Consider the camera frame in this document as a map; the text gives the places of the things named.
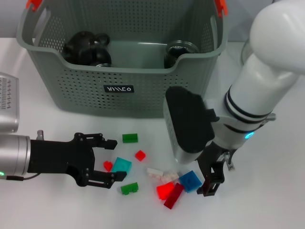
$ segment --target gray laundry basket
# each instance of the gray laundry basket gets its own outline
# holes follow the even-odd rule
[[[37,29],[44,10],[45,19]],[[227,41],[226,17],[223,11],[221,14],[219,17],[214,0],[43,0],[36,11],[30,6],[23,12],[17,41],[28,50],[59,108],[91,115],[162,117],[164,95],[170,86],[205,93]],[[34,30],[37,35],[33,43]],[[63,45],[83,30],[105,32],[112,42],[189,41],[201,53],[182,55],[170,69],[98,68],[68,63],[61,55]],[[110,52],[112,57],[129,54]],[[121,89],[132,85],[134,93],[104,89],[118,85]]]

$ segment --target black cable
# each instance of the black cable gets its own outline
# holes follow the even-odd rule
[[[40,173],[38,173],[38,174],[36,174],[36,175],[33,175],[33,176],[31,176],[31,177],[26,177],[26,178],[24,178],[24,177],[18,177],[18,176],[6,176],[6,179],[7,179],[7,180],[24,181],[24,180],[33,179],[33,178],[35,178],[35,177],[37,177],[37,176],[39,176],[39,175],[40,175]]]

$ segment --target lego brick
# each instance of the lego brick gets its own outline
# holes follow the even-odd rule
[[[177,199],[181,195],[182,191],[183,191],[183,186],[177,183],[173,191],[170,193],[169,197],[166,199],[164,206],[168,207],[169,209],[172,209]]]
[[[138,134],[123,135],[123,143],[136,143],[138,142]]]
[[[133,183],[129,185],[125,185],[121,187],[121,191],[123,195],[128,195],[131,192],[137,192],[139,190],[138,183]]]
[[[153,168],[147,168],[147,173],[148,173],[149,177],[155,178],[155,179],[158,179],[158,180],[160,180],[161,177],[163,176],[163,171],[153,169]]]
[[[167,199],[173,189],[174,189],[173,183],[167,183],[165,185],[158,186],[157,193],[158,193],[159,199],[162,199],[162,200]]]
[[[172,181],[175,181],[179,179],[179,176],[177,173],[175,172],[170,172],[164,176],[161,177],[161,181],[164,183],[164,184],[167,184],[169,182],[172,182]]]
[[[126,172],[128,174],[131,166],[132,166],[132,163],[130,161],[117,157],[111,171],[113,173],[122,171],[122,172]]]
[[[195,189],[197,189],[199,186],[202,185],[201,181],[196,176],[194,171],[184,174],[182,177],[179,178],[179,181],[183,185],[184,190],[187,193],[194,191]]]
[[[146,154],[139,150],[136,154],[135,154],[135,158],[137,158],[139,161],[142,161],[144,158],[146,158]]]
[[[103,165],[107,172],[110,172],[113,166],[110,161],[105,161]]]

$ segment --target orange clip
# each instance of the orange clip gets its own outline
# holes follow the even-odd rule
[[[225,0],[215,0],[215,4],[216,4],[216,8],[217,8],[217,12],[218,12],[218,17],[221,18],[221,11],[224,11],[225,15],[228,15],[228,9],[227,9],[227,5],[225,4]]]
[[[42,0],[28,0],[25,8],[28,8],[30,4],[32,3],[34,6],[32,7],[32,11],[35,12],[36,9],[40,6]]]

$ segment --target basket label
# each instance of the basket label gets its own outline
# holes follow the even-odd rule
[[[104,85],[107,93],[134,93],[133,85]]]

